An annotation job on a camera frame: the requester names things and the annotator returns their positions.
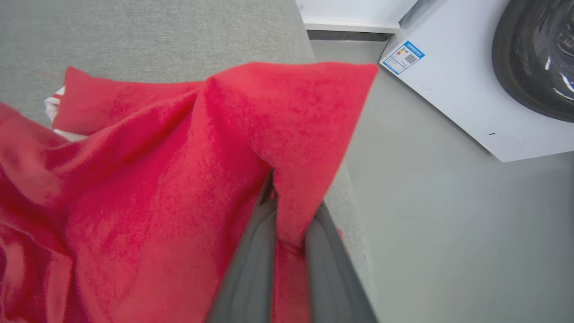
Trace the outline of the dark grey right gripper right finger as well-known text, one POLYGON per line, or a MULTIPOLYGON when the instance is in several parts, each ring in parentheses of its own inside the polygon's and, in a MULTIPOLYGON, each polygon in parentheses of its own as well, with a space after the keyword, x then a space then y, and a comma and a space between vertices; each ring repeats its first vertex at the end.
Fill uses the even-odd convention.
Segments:
POLYGON ((311 323, 379 323, 324 202, 305 234, 311 323))

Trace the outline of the dark round washing machine door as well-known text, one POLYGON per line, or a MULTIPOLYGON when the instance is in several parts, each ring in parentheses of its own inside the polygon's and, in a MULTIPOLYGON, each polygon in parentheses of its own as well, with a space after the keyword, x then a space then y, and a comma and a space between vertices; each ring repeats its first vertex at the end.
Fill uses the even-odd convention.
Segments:
POLYGON ((510 0, 491 57, 496 79, 511 98, 574 123, 574 0, 510 0))

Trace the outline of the red and white shirt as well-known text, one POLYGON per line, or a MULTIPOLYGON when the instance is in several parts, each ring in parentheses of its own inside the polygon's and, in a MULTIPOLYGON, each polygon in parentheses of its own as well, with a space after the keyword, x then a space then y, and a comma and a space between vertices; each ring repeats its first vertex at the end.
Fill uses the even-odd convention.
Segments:
POLYGON ((271 321, 310 323, 304 234, 377 72, 254 62, 152 84, 69 67, 53 130, 0 102, 0 323, 203 323, 271 171, 271 321))

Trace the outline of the white washing machine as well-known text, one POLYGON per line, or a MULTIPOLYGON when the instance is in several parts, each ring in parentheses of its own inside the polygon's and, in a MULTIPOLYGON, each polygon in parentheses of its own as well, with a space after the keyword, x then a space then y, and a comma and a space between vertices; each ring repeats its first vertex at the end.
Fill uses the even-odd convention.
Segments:
POLYGON ((509 2, 418 0, 381 58, 406 41, 418 47, 425 57, 391 73, 503 163, 574 152, 574 123, 525 108, 496 79, 492 43, 509 2))

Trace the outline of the grey fabric sofa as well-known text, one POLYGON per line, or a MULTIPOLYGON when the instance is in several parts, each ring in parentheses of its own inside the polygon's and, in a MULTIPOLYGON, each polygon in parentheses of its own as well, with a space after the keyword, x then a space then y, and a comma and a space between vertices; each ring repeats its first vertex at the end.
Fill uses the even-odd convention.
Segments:
POLYGON ((0 0, 0 102, 53 130, 69 67, 128 83, 315 64, 295 0, 0 0))

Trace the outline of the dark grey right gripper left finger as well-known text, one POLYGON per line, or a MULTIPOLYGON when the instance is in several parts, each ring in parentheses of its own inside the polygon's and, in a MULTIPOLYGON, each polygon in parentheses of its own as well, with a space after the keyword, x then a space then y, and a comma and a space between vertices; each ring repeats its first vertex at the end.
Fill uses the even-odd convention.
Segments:
POLYGON ((271 323, 277 214, 273 175, 267 174, 205 323, 271 323))

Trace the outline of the blue white energy label sticker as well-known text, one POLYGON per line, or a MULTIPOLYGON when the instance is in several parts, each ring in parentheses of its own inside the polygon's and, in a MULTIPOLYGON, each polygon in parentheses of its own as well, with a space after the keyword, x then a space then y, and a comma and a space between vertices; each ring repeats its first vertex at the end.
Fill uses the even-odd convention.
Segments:
POLYGON ((425 54, 418 47, 406 41, 388 57, 381 58, 379 63, 395 75, 400 75, 423 57, 425 54))

